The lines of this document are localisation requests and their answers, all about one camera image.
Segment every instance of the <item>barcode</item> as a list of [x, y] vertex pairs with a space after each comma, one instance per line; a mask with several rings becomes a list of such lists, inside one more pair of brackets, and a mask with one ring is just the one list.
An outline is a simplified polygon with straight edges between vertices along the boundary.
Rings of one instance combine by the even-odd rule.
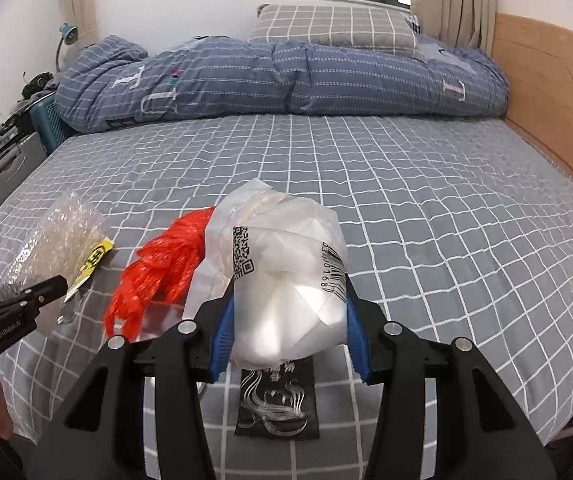
[[320, 286], [323, 290], [336, 295], [340, 300], [347, 300], [347, 282], [345, 279], [344, 263], [338, 253], [323, 243], [322, 256], [324, 261], [323, 278]]
[[233, 228], [233, 279], [237, 280], [255, 270], [249, 256], [249, 228]]

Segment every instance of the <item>yellow label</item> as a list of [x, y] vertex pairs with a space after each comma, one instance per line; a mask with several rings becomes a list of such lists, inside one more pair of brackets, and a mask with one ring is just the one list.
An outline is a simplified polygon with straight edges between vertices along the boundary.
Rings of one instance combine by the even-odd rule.
[[69, 301], [76, 291], [82, 286], [86, 280], [90, 278], [93, 271], [100, 263], [100, 260], [113, 248], [113, 242], [108, 238], [104, 238], [97, 247], [95, 247], [89, 254], [89, 257], [84, 260], [82, 267], [80, 267], [80, 273], [78, 277], [74, 280], [73, 285], [69, 287], [69, 290], [64, 297], [64, 302]]

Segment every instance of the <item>blue gripper pad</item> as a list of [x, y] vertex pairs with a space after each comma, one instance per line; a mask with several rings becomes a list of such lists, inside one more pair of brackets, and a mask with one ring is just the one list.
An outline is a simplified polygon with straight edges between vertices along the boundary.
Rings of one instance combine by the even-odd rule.
[[358, 318], [358, 311], [347, 294], [347, 345], [351, 355], [353, 369], [360, 375], [363, 383], [371, 378], [371, 364], [369, 363], [369, 340], [362, 329]]
[[215, 330], [211, 343], [211, 364], [209, 371], [214, 382], [217, 381], [220, 374], [226, 370], [226, 366], [229, 364], [229, 357], [231, 356], [235, 338], [233, 320], [234, 309], [232, 294], [220, 320], [220, 325], [217, 327], [217, 330]]

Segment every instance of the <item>plastic bag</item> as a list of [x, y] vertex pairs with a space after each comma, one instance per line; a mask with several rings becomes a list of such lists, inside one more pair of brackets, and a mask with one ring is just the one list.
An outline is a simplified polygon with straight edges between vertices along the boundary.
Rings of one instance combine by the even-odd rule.
[[[106, 235], [104, 216], [74, 192], [65, 192], [38, 220], [2, 276], [0, 300], [10, 300], [22, 290], [58, 274], [71, 285], [84, 260]], [[40, 309], [36, 318], [38, 332], [51, 334], [62, 302], [60, 298]]]
[[205, 238], [183, 317], [221, 297], [235, 275], [238, 366], [277, 367], [345, 342], [349, 255], [331, 209], [254, 179], [218, 205]]
[[211, 207], [178, 218], [138, 249], [139, 259], [122, 272], [104, 316], [109, 337], [114, 335], [116, 319], [121, 319], [121, 335], [135, 340], [144, 310], [158, 292], [164, 293], [164, 303], [177, 303], [186, 295], [193, 271], [204, 258], [204, 229], [213, 211]]

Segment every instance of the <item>teal basket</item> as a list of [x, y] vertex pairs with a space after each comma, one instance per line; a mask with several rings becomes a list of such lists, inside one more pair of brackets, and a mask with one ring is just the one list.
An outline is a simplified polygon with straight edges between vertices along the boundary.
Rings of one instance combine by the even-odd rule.
[[55, 111], [55, 93], [38, 100], [29, 111], [31, 122], [40, 134], [46, 153], [50, 155], [55, 149], [74, 136], [76, 131], [61, 120]]

